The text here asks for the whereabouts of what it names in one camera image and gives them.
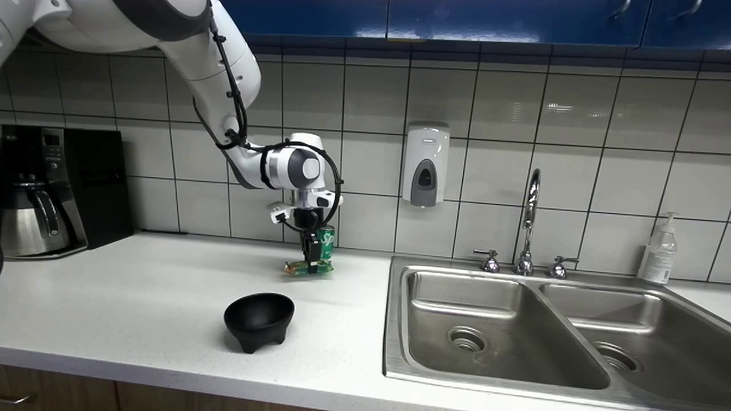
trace electrical cable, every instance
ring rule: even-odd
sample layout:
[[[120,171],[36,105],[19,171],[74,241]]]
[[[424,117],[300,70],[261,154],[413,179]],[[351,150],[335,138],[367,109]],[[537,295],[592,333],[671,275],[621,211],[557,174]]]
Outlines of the electrical cable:
[[[332,169],[332,174],[333,174],[333,183],[335,183],[335,201],[328,205],[328,213],[327,213],[327,217],[321,219],[321,223],[320,223],[317,229],[327,227],[327,223],[333,219],[333,215],[335,215],[335,211],[341,207],[341,201],[343,201],[343,189],[341,189],[343,179],[341,179],[341,171],[337,171],[335,163],[327,156],[327,150],[321,150],[321,148],[317,148],[317,146],[311,146],[311,143],[304,143],[304,142],[289,142],[289,140],[286,140],[286,142],[280,142],[280,143],[269,143],[269,146],[262,146],[262,148],[252,146],[252,143],[247,142],[247,140],[249,140],[247,105],[244,105],[241,94],[239,94],[239,89],[238,89],[238,85],[235,85],[232,68],[230,68],[228,54],[226,54],[226,51],[224,51],[226,36],[220,35],[220,30],[216,30],[216,26],[215,26],[212,19],[210,19],[210,36],[212,36],[212,44],[215,44],[216,51],[220,51],[222,67],[224,67],[224,70],[226,70],[226,80],[228,80],[228,86],[230,86],[230,91],[228,91],[226,97],[232,101],[232,109],[235,109],[235,118],[238,118],[239,131],[238,131],[238,133],[235,133],[235,131],[226,131],[228,143],[220,143],[220,140],[215,138],[210,124],[206,124],[206,118],[204,118],[197,101],[192,98],[194,112],[197,112],[199,122],[204,124],[206,133],[212,138],[212,142],[215,142],[215,146],[216,146],[220,150],[228,150],[228,148],[241,146],[241,148],[247,148],[247,150],[262,154],[262,156],[261,156],[261,180],[262,180],[269,189],[273,189],[272,183],[269,183],[269,179],[268,179],[268,174],[264,174],[264,163],[268,163],[268,154],[269,154],[269,150],[280,150],[280,148],[286,148],[286,146],[304,146],[304,148],[315,150],[320,158],[325,158],[325,163],[328,164],[328,169]],[[276,222],[280,222],[280,223],[288,227],[289,230],[301,233],[301,229],[288,223],[284,217],[276,217]]]

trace white soap dispenser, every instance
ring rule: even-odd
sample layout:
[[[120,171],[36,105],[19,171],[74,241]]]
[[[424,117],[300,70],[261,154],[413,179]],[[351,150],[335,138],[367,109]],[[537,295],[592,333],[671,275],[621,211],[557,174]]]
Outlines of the white soap dispenser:
[[[669,280],[677,251],[677,222],[674,215],[669,215],[669,219],[658,227],[656,236],[648,241],[638,277],[665,285]]]
[[[403,198],[435,207],[443,201],[451,166],[451,129],[436,124],[409,125],[404,169],[403,169]]]

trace stainless steel sink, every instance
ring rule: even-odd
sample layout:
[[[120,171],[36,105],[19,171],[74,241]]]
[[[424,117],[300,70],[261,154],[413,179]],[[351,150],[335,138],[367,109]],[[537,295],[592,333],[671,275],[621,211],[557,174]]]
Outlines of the stainless steel sink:
[[[608,375],[518,280],[413,273],[407,350],[430,371],[605,389]]]
[[[543,285],[549,302],[632,386],[731,407],[731,335],[666,295]]]
[[[731,326],[632,278],[390,262],[384,372],[614,408],[728,408]]]

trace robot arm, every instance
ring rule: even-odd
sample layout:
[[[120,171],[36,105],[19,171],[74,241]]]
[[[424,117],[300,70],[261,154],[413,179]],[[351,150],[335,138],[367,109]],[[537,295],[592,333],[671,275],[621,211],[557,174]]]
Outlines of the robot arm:
[[[305,262],[317,260],[315,233],[341,205],[341,177],[317,136],[295,133],[273,146],[247,142],[247,108],[261,70],[220,0],[0,0],[0,67],[27,27],[83,52],[158,46],[189,85],[199,118],[238,183],[295,193],[295,204],[273,211],[272,222],[300,230]],[[325,185],[325,163],[335,193]]]

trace soap dispenser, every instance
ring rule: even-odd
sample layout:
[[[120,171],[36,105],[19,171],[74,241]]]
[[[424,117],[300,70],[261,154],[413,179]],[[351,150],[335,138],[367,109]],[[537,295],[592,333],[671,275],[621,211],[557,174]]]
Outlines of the soap dispenser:
[[[436,124],[409,125],[403,164],[403,198],[420,207],[441,204],[451,164],[451,129]]]

